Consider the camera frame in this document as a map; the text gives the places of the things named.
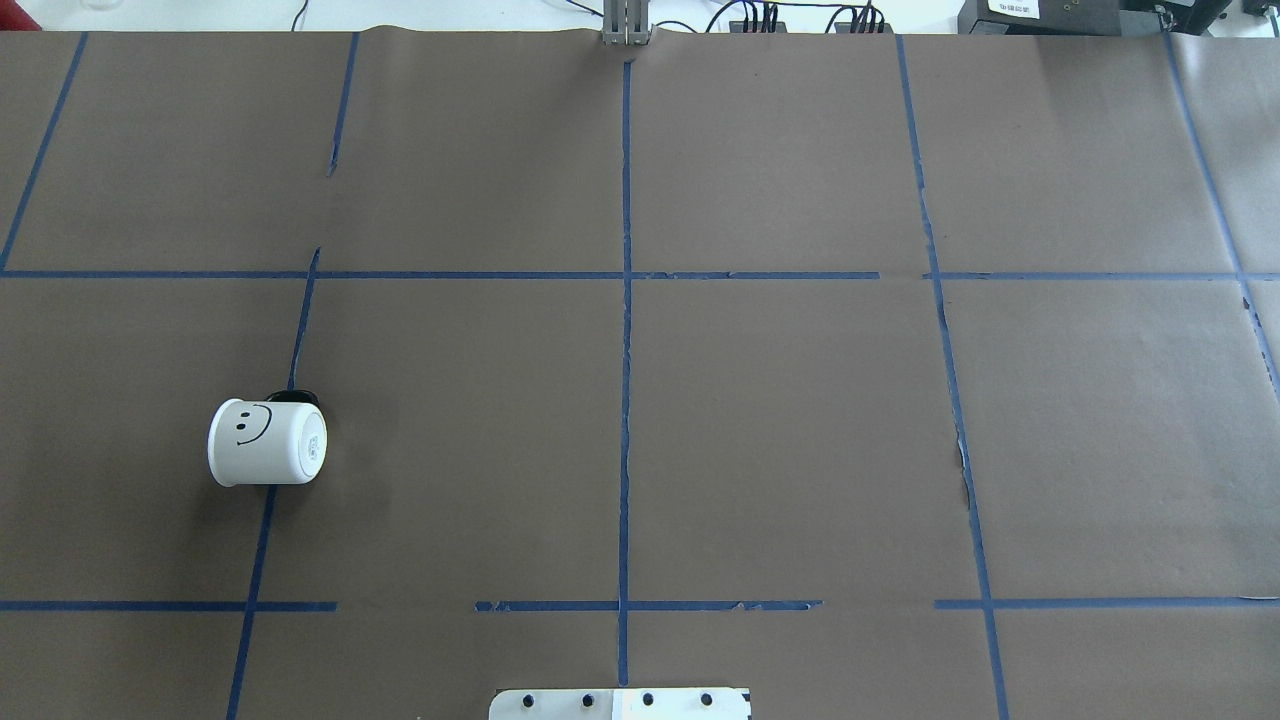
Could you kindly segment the aluminium frame post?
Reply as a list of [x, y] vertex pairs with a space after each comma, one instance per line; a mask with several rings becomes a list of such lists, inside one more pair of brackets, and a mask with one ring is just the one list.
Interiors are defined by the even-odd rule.
[[602, 41], [609, 46], [643, 46], [652, 38], [649, 0], [602, 1]]

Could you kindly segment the white smiley mug black handle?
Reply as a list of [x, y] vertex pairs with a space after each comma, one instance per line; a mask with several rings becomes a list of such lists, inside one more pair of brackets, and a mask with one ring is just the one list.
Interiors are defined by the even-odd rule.
[[328, 439], [325, 416], [310, 391], [229, 398], [207, 430], [207, 465], [223, 487], [306, 484], [323, 469]]

